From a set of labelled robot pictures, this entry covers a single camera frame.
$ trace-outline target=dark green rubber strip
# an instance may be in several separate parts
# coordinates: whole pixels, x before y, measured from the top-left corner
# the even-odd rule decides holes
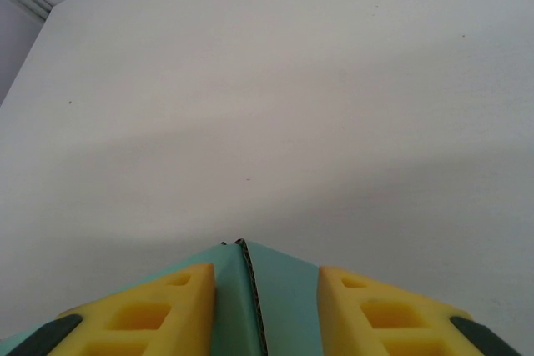
[[[476,346],[484,356],[521,356],[508,343],[497,337],[485,325],[463,317],[451,317],[451,323],[464,337]]]
[[[47,356],[82,320],[79,314],[69,314],[46,323],[6,356]]]

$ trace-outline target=green panel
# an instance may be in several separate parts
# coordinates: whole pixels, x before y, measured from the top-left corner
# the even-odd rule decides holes
[[[132,288],[196,263],[213,263],[217,281],[211,354],[260,356],[254,303],[249,291],[249,276],[239,245],[218,245],[196,253],[123,289]],[[6,355],[37,328],[2,341],[0,356]]]
[[[247,241],[270,356],[322,355],[317,314],[319,269]]]

